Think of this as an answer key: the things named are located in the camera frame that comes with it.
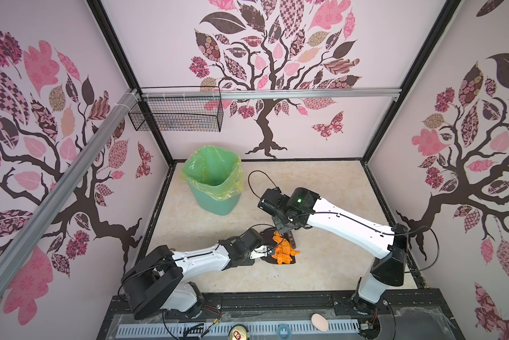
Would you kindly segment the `dark brown dustpan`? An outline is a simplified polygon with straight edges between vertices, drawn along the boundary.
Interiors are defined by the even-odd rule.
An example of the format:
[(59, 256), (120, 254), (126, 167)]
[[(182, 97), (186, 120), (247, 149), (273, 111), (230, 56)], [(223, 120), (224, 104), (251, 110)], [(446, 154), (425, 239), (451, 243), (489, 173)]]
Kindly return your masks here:
[(261, 260), (269, 264), (289, 265), (295, 263), (300, 252), (293, 248), (288, 235), (282, 235), (275, 228), (268, 228), (261, 233), (266, 251), (262, 251)]

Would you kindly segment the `dark brown hand brush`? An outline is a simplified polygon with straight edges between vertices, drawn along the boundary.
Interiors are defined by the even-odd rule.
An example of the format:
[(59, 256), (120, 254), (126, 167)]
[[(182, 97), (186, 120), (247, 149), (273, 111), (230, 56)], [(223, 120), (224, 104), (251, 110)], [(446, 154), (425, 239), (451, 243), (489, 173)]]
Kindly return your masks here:
[(296, 243), (295, 243), (295, 238), (294, 238), (294, 236), (293, 236), (293, 233), (292, 233), (292, 232), (287, 232), (287, 233), (285, 234), (285, 236), (286, 236), (286, 238), (287, 238), (288, 242), (290, 243), (291, 248), (292, 248), (292, 249), (296, 249)]

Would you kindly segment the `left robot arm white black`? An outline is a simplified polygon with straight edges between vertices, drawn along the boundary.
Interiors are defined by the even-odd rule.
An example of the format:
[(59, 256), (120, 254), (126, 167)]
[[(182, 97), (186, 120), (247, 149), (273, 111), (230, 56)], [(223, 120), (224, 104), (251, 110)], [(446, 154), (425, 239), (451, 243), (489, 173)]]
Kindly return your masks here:
[(191, 281), (193, 277), (251, 266), (268, 250), (254, 229), (195, 251), (178, 252), (166, 245), (158, 246), (124, 274), (121, 289), (135, 320), (160, 310), (175, 310), (191, 317), (204, 303), (198, 286)]

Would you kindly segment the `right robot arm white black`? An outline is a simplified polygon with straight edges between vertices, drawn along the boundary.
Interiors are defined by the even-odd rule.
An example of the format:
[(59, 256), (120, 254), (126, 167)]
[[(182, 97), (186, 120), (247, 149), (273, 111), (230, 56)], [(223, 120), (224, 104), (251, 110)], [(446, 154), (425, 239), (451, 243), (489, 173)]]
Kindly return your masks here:
[(357, 283), (347, 306), (368, 315), (390, 287), (404, 283), (408, 232), (402, 225), (381, 225), (337, 207), (319, 194), (297, 188), (290, 195), (269, 188), (258, 208), (271, 215), (280, 234), (301, 228), (320, 228), (346, 239), (373, 256), (370, 269)]

